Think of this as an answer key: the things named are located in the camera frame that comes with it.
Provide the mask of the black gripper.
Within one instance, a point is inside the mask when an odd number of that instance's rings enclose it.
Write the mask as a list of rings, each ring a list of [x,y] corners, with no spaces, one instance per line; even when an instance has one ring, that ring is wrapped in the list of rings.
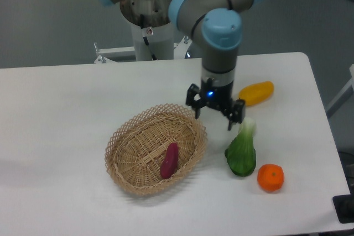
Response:
[[[201,109],[209,107],[220,111],[228,119],[228,131],[234,124],[242,124],[246,115],[246,101],[232,99],[233,81],[224,86],[215,86],[211,81],[201,81],[201,89],[194,83],[186,94],[186,105],[195,112],[198,119]]]

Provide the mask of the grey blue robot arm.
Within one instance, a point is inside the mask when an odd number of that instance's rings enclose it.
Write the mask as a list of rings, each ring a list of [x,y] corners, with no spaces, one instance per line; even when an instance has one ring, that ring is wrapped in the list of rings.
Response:
[[[240,13],[262,0],[99,0],[119,4],[130,24],[138,61],[174,56],[173,31],[178,30],[201,49],[200,85],[191,85],[186,104],[196,115],[203,107],[221,112],[230,125],[242,123],[246,104],[232,98],[239,46]]]

